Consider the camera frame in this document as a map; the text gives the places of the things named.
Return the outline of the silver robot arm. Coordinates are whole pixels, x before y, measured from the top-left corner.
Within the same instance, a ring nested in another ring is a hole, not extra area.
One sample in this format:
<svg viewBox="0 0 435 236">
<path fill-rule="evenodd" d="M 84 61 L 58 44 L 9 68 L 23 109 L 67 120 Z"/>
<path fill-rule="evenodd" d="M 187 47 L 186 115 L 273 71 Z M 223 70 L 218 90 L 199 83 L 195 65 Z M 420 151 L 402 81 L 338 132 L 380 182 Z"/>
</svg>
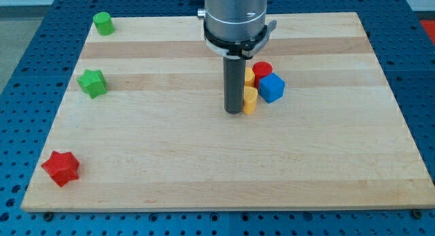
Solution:
<svg viewBox="0 0 435 236">
<path fill-rule="evenodd" d="M 246 41 L 265 25 L 267 0 L 205 0 L 205 27 L 229 42 Z"/>
</svg>

